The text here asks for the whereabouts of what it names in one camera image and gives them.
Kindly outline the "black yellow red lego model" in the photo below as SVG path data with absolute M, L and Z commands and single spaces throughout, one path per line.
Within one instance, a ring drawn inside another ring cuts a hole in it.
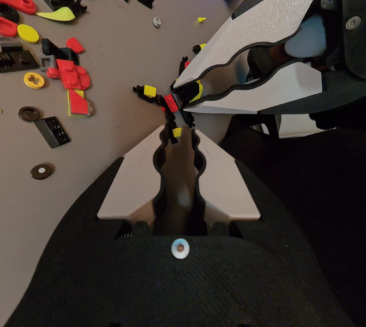
M 161 96 L 156 93 L 156 88 L 148 85 L 135 86 L 133 91 L 139 98 L 150 104 L 156 104 L 164 112 L 168 136 L 172 144 L 178 143 L 178 138 L 181 136 L 182 129 L 176 124 L 175 113 L 180 112 L 184 122 L 189 128 L 194 128 L 194 117 L 191 112 L 183 110 L 183 106 L 198 100 L 203 93 L 203 85 L 200 80 L 189 83 L 185 87 L 174 88 L 174 84 L 170 86 L 171 92 L 166 96 Z

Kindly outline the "black knit sweater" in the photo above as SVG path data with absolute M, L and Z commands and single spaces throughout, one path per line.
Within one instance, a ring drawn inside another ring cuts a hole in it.
M 283 202 L 346 314 L 365 326 L 365 113 L 340 114 L 328 123 L 330 130 L 277 139 L 235 115 L 221 147 Z

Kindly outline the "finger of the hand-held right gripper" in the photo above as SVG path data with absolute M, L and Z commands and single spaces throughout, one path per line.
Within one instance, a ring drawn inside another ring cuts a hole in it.
M 302 62 L 294 62 L 276 69 L 266 78 L 236 84 L 221 94 L 204 96 L 183 110 L 206 114 L 256 114 L 322 91 L 321 72 Z
M 263 0 L 236 18 L 228 18 L 173 84 L 179 89 L 225 67 L 245 50 L 273 46 L 298 32 L 313 0 Z

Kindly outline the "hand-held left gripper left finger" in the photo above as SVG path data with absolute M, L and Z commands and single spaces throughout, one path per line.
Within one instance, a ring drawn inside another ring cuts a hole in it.
M 153 200 L 161 189 L 161 175 L 154 164 L 158 149 L 165 149 L 166 125 L 128 151 L 97 213 L 100 220 L 144 221 L 151 225 L 157 218 Z

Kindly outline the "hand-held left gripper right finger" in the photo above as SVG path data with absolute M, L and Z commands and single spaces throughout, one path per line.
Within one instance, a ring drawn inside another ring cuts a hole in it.
M 236 160 L 201 131 L 192 129 L 191 134 L 198 171 L 195 192 L 203 204 L 205 223 L 212 227 L 216 222 L 259 220 L 260 212 Z

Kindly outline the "pile of loose lego pieces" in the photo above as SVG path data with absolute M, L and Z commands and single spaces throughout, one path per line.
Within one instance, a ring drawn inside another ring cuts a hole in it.
M 80 182 L 98 162 L 165 123 L 132 86 L 165 95 L 178 55 L 193 31 L 189 0 L 79 0 L 86 13 L 63 21 L 20 13 L 27 41 L 1 52 L 1 189 L 26 187 L 39 176 Z

